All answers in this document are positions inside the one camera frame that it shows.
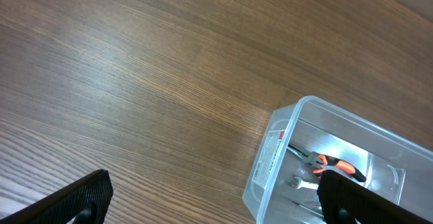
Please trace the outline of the clear plastic container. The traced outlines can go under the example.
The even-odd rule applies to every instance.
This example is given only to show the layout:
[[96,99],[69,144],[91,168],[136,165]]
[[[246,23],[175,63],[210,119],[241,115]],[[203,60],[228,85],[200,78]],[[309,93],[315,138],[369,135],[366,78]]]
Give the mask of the clear plastic container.
[[322,223],[328,171],[432,219],[431,151],[315,96],[274,111],[242,199],[257,223]]

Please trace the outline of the orange black needle-nose pliers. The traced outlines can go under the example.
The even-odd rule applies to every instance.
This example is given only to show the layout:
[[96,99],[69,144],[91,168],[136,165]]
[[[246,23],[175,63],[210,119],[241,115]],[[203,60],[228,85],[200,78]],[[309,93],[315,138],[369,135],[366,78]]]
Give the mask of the orange black needle-nose pliers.
[[366,182],[367,178],[364,174],[351,163],[328,156],[326,154],[319,154],[316,152],[310,152],[304,148],[298,147],[297,145],[288,145],[287,150],[293,155],[297,156],[301,162],[313,168],[313,174],[316,177],[321,177],[322,173],[325,172],[327,166],[343,170],[346,174],[358,182]]

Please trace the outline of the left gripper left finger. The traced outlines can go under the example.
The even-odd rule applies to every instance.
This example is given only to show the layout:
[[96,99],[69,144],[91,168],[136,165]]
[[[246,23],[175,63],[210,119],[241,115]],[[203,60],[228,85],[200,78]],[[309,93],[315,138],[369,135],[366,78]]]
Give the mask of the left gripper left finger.
[[109,172],[99,169],[3,218],[1,223],[103,223],[113,194]]

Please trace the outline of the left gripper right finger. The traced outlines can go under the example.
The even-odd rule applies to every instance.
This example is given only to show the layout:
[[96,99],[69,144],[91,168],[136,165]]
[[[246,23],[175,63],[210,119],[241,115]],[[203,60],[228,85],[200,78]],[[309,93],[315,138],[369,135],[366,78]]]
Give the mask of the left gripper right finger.
[[431,224],[335,171],[323,172],[317,195],[326,223]]

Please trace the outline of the silver socket wrench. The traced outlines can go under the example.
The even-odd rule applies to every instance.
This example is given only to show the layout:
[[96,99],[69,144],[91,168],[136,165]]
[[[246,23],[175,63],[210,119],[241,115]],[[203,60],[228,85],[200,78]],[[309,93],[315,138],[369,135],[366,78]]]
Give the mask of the silver socket wrench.
[[292,186],[294,189],[306,188],[306,189],[317,190],[319,187],[319,184],[314,183],[314,182],[304,181],[300,177],[295,176],[290,181],[290,186]]

